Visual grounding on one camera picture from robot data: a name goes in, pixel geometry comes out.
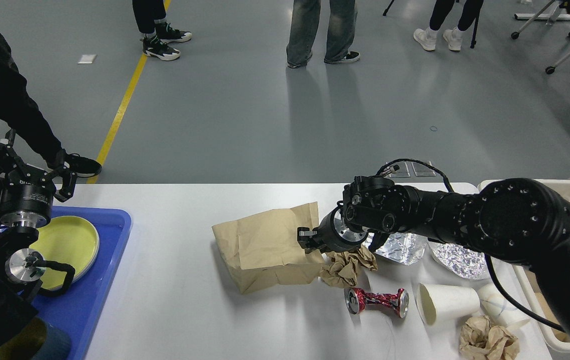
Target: concrete floor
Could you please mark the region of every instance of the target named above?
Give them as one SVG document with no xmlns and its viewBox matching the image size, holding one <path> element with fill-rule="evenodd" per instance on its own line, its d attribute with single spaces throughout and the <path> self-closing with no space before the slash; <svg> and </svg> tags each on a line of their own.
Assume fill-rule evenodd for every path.
<svg viewBox="0 0 570 360">
<path fill-rule="evenodd" d="M 566 179 L 570 58 L 543 70 L 570 50 L 570 23 L 509 38 L 523 23 L 513 14 L 544 3 L 486 1 L 475 49 L 453 53 L 439 37 L 427 53 L 411 34 L 433 0 L 399 0 L 388 16 L 387 2 L 360 0 L 362 59 L 333 66 L 323 2 L 314 57 L 291 70 L 291 1 L 174 0 L 168 18 L 194 38 L 174 44 L 177 61 L 147 61 L 99 182 L 347 183 L 400 157 L 432 161 L 452 182 Z M 63 146 L 97 157 L 141 54 L 131 2 L 0 0 L 0 31 Z M 82 54 L 98 57 L 76 64 Z"/>
</svg>

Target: sneaker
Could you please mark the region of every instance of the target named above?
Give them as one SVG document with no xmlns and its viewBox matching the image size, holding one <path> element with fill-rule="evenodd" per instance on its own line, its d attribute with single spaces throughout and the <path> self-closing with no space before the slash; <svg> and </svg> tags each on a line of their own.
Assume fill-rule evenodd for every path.
<svg viewBox="0 0 570 360">
<path fill-rule="evenodd" d="M 360 53 L 358 51 L 347 51 L 347 55 L 338 61 L 327 61 L 325 59 L 326 64 L 349 64 L 353 62 L 357 62 L 360 60 Z"/>
<path fill-rule="evenodd" d="M 170 27 L 170 23 L 157 23 L 156 34 L 165 43 L 186 43 L 191 40 L 191 32 Z"/>
<path fill-rule="evenodd" d="M 59 167 L 60 164 L 47 162 L 47 166 L 51 170 Z M 99 162 L 82 157 L 78 153 L 65 153 L 65 166 L 75 172 L 79 178 L 91 178 L 102 171 L 102 165 Z"/>
<path fill-rule="evenodd" d="M 452 30 L 445 30 L 443 39 L 447 41 L 449 50 L 460 51 L 460 46 L 463 43 L 463 32 L 458 27 L 454 27 Z"/>
<path fill-rule="evenodd" d="M 171 61 L 180 57 L 180 51 L 161 41 L 158 35 L 153 38 L 141 39 L 143 42 L 143 54 L 148 57 L 155 57 L 163 61 Z"/>
<path fill-rule="evenodd" d="M 310 51 L 309 52 L 309 57 L 307 58 L 307 61 L 304 64 L 292 64 L 289 61 L 287 62 L 287 67 L 290 69 L 298 69 L 298 68 L 302 68 L 303 66 L 307 66 L 309 60 L 312 58 L 312 56 L 314 55 L 314 52 Z"/>
<path fill-rule="evenodd" d="M 436 50 L 436 32 L 434 30 L 416 29 L 413 32 L 413 39 L 417 41 L 425 51 Z"/>
</svg>

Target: crumpled aluminum foil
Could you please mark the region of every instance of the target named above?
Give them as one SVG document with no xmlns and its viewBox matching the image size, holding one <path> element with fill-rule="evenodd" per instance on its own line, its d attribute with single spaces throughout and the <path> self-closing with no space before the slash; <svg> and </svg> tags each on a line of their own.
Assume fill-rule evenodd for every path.
<svg viewBox="0 0 570 360">
<path fill-rule="evenodd" d="M 432 257 L 445 268 L 464 279 L 488 279 L 489 271 L 481 252 L 471 251 L 458 244 L 429 243 Z"/>
<path fill-rule="evenodd" d="M 369 234 L 363 245 L 371 244 L 373 234 Z M 397 232 L 389 235 L 387 242 L 375 254 L 394 262 L 411 265 L 422 259 L 427 248 L 427 238 L 421 235 Z"/>
</svg>

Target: yellow plate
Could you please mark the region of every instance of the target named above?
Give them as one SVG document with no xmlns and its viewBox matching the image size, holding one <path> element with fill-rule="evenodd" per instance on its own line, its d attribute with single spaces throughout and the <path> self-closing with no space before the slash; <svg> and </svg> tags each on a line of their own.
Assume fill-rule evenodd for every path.
<svg viewBox="0 0 570 360">
<path fill-rule="evenodd" d="M 76 269 L 74 282 L 81 278 L 98 255 L 100 240 L 92 223 L 78 216 L 59 216 L 38 229 L 38 241 L 30 248 L 37 250 L 45 260 L 70 264 Z M 65 272 L 47 269 L 42 276 L 42 287 L 48 290 L 60 289 Z"/>
</svg>

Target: paper cup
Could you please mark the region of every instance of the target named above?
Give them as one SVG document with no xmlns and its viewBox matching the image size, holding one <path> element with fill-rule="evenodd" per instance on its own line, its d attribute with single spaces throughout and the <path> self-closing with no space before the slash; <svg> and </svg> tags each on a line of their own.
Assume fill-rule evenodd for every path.
<svg viewBox="0 0 570 360">
<path fill-rule="evenodd" d="M 416 305 L 427 325 L 455 319 L 480 309 L 478 295 L 470 287 L 418 284 Z"/>
<path fill-rule="evenodd" d="M 529 322 L 529 316 L 504 298 L 495 285 L 487 284 L 478 290 L 478 297 L 485 312 L 496 324 L 514 331 Z"/>
</svg>

